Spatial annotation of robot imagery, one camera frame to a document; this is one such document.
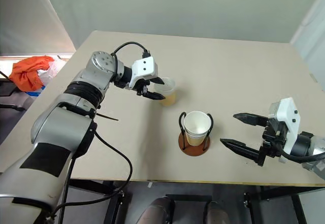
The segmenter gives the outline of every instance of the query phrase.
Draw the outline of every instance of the white paper cup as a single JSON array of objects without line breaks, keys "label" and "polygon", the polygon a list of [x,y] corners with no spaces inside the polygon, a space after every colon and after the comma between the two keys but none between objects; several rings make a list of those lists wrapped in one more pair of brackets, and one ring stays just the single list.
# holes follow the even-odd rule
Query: white paper cup
[{"label": "white paper cup", "polygon": [[154,90],[165,96],[166,99],[159,101],[163,106],[171,106],[176,101],[176,83],[171,78],[161,78],[165,84],[154,84]]},{"label": "white paper cup", "polygon": [[192,111],[185,116],[184,126],[188,143],[199,146],[211,127],[211,119],[202,111]]}]

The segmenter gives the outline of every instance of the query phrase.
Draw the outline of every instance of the round wooden base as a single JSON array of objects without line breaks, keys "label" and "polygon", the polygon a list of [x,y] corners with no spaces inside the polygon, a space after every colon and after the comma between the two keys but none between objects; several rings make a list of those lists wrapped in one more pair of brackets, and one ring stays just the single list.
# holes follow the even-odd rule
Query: round wooden base
[{"label": "round wooden base", "polygon": [[180,133],[179,137],[178,137],[178,146],[185,154],[187,154],[189,156],[199,156],[201,154],[204,154],[205,152],[208,151],[208,149],[210,147],[210,137],[208,137],[207,147],[206,147],[205,150],[203,150],[204,141],[199,146],[191,146],[188,143],[187,138],[186,138],[185,135],[184,135],[184,137],[185,137],[185,149],[183,149],[183,135],[182,135],[182,133]]}]

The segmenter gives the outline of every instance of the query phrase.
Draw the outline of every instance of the wall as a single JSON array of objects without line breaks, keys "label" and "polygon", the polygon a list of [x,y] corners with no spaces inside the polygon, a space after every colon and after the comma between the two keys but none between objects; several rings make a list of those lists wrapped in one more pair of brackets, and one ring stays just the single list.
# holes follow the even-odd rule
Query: wall
[{"label": "wall", "polygon": [[93,30],[289,42],[314,0],[51,0],[74,45]]},{"label": "wall", "polygon": [[299,195],[308,224],[324,223],[325,190]]},{"label": "wall", "polygon": [[2,55],[74,51],[49,0],[0,0]]},{"label": "wall", "polygon": [[316,0],[291,43],[325,91],[325,0]]}]

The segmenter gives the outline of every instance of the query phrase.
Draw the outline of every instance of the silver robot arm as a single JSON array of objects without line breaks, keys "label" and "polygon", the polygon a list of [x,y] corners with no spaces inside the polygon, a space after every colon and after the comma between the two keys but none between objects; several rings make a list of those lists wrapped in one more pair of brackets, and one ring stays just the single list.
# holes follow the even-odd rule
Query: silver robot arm
[{"label": "silver robot arm", "polygon": [[234,153],[252,159],[261,167],[266,156],[277,156],[282,163],[294,161],[325,180],[325,138],[308,132],[299,134],[300,115],[292,98],[273,103],[268,117],[238,113],[234,118],[265,128],[259,150],[237,140],[220,139]]},{"label": "silver robot arm", "polygon": [[164,99],[147,90],[150,81],[163,84],[150,54],[128,68],[115,55],[94,52],[86,68],[35,121],[31,151],[0,177],[0,223],[44,222],[57,205],[71,159],[84,155],[94,138],[93,119],[110,83]]}]

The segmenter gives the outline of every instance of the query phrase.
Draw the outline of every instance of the table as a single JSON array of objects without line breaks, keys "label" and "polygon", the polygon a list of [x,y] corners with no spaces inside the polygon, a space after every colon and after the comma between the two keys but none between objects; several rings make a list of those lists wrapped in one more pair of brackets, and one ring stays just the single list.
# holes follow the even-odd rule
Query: table
[{"label": "table", "polygon": [[[324,134],[325,93],[290,44],[103,31],[89,36],[0,146],[0,172],[30,150],[33,122],[86,66],[92,52],[112,52],[127,41],[149,49],[159,75],[174,78],[177,84],[177,103],[170,107],[113,84],[106,93],[99,113],[119,121],[96,117],[97,131],[130,158],[132,180],[325,186],[299,164],[267,157],[259,167],[219,141],[232,138],[258,149],[263,128],[245,125],[232,115],[267,116],[270,104],[286,97],[293,97],[299,109],[301,130]],[[128,46],[118,57],[131,66],[141,52]],[[192,110],[211,113],[215,123],[211,146],[198,157],[187,156],[178,147],[178,117]],[[125,180],[128,172],[127,162],[95,138],[88,153],[76,161],[72,177]]]}]

